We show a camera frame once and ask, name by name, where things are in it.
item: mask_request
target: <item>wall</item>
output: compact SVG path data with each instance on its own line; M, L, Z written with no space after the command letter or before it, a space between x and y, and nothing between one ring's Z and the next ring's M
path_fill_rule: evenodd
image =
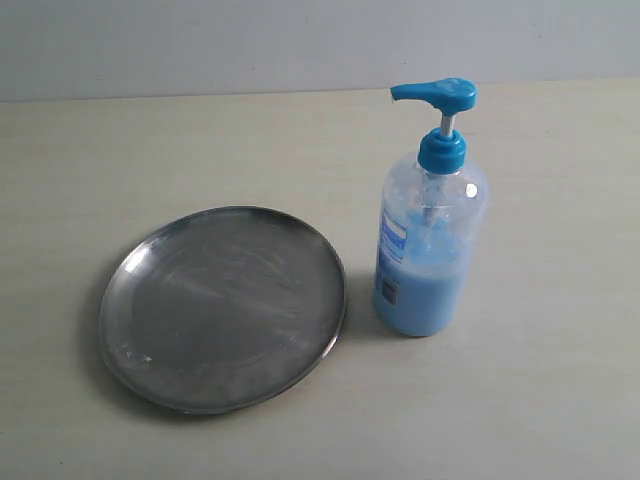
M3 0L0 100L640 75L631 0Z

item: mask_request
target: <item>soap dispenser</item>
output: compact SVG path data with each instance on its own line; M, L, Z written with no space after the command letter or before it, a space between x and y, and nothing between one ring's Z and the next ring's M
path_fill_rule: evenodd
M476 94L461 78L391 88L394 100L423 100L442 112L440 128L392 167L382 194L373 304L405 335L446 327L467 277L489 189L453 122Z

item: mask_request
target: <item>plate surface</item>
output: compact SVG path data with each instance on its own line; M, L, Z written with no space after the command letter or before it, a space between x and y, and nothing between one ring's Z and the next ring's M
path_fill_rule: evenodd
M224 413L286 390L329 352L342 264L306 223L258 207L177 220L122 262L100 308L102 355L148 400Z

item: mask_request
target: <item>pump nozzle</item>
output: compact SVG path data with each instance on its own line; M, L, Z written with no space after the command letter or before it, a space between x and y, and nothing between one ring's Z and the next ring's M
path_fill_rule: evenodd
M394 100L423 100L442 112L440 128L429 133L420 145L418 161L433 173L447 174L462 167L466 144L453 130L454 116L471 110L478 90L469 80L445 78L437 82L413 83L391 87Z

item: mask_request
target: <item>table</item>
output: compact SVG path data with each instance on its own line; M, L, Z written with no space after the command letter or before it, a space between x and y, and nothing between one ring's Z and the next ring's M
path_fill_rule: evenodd
M0 477L625 479L640 470L640 79L481 85L459 115L492 204L454 323L370 306L387 170L438 123L387 91L0 105ZM348 276L330 355L221 417L138 399L96 351L123 254L256 204L314 225Z

